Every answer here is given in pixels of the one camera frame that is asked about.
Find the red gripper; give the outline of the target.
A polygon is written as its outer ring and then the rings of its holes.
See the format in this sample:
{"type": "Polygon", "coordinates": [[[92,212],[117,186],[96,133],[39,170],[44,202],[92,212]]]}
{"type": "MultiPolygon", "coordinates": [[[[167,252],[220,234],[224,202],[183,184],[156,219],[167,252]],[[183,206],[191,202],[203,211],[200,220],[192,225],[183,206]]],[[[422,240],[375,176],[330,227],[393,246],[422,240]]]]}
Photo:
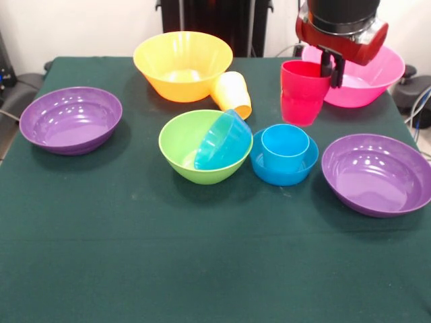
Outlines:
{"type": "Polygon", "coordinates": [[[367,65],[377,55],[385,42],[389,25],[374,18],[364,31],[351,35],[328,34],[314,27],[308,12],[301,13],[296,20],[296,34],[300,40],[322,50],[321,76],[331,76],[331,87],[340,88],[343,83],[345,60],[358,65],[367,65]],[[335,67],[332,67],[331,53],[335,67]]]}

